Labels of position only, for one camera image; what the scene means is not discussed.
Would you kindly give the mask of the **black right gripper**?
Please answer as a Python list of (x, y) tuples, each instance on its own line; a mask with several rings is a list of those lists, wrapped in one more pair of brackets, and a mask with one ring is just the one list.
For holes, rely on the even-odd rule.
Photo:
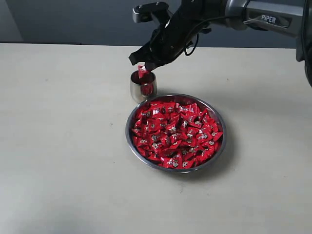
[(178, 9), (169, 22), (160, 27), (151, 38), (149, 45), (144, 45), (129, 55), (129, 61), (132, 65), (144, 62), (149, 72), (171, 63), (183, 53), (192, 38), (208, 25), (200, 16), (190, 16)]

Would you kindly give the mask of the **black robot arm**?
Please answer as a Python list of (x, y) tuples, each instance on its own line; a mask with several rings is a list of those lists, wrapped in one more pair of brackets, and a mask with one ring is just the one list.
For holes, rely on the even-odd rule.
[(302, 6), (277, 4), (259, 0), (183, 0), (171, 14), (165, 2), (153, 2), (133, 8), (136, 23), (154, 21), (158, 24), (150, 40), (129, 56), (132, 65), (144, 62), (152, 71), (189, 56), (187, 48), (193, 37), (211, 31), (210, 24), (234, 30), (252, 28), (272, 31), (296, 39), (296, 60), (305, 63), (308, 82), (312, 81), (312, 2)]

